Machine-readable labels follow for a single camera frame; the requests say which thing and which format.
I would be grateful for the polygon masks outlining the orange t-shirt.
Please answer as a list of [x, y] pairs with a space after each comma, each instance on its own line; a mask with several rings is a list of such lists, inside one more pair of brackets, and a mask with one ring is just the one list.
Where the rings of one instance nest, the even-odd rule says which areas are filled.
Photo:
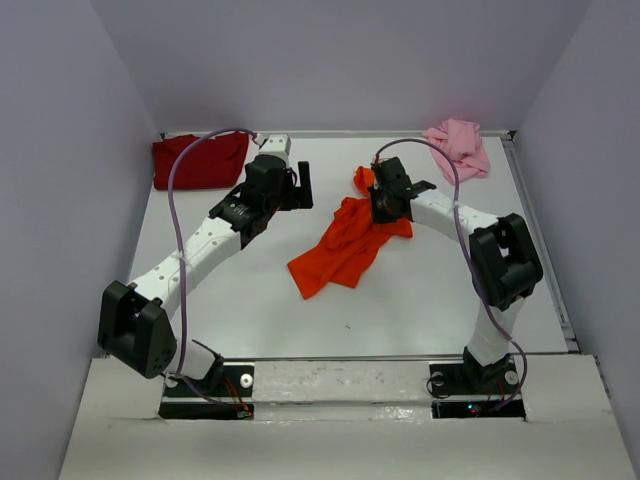
[[392, 237], [413, 237], [406, 219], [389, 224], [372, 221], [369, 188], [373, 183], [373, 171], [358, 167], [353, 184], [360, 196], [344, 198], [319, 243], [287, 264], [303, 299], [312, 298], [330, 283], [356, 288]]

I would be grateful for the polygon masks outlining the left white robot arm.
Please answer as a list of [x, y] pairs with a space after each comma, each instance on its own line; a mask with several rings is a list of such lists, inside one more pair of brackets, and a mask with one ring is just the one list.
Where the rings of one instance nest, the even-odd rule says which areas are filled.
[[243, 183], [208, 213], [176, 251], [129, 283], [114, 281], [103, 292], [98, 346], [146, 379], [180, 378], [209, 395], [221, 383], [224, 359], [175, 330], [174, 314], [189, 293], [223, 261], [263, 233], [279, 211], [313, 206], [310, 166], [292, 169], [281, 158], [259, 154], [245, 167]]

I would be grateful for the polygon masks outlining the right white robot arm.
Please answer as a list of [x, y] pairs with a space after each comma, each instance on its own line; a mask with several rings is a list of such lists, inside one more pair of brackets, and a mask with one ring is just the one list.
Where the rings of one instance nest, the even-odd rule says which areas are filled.
[[376, 159], [370, 187], [372, 220], [376, 224], [407, 220], [429, 227], [457, 242], [479, 298], [474, 330], [457, 363], [432, 368], [427, 381], [437, 399], [489, 395], [509, 376], [508, 391], [516, 397], [526, 370], [516, 370], [512, 355], [524, 352], [513, 337], [524, 302], [543, 278], [543, 268], [526, 220], [515, 213], [496, 216], [460, 201], [434, 184], [412, 182], [397, 157]]

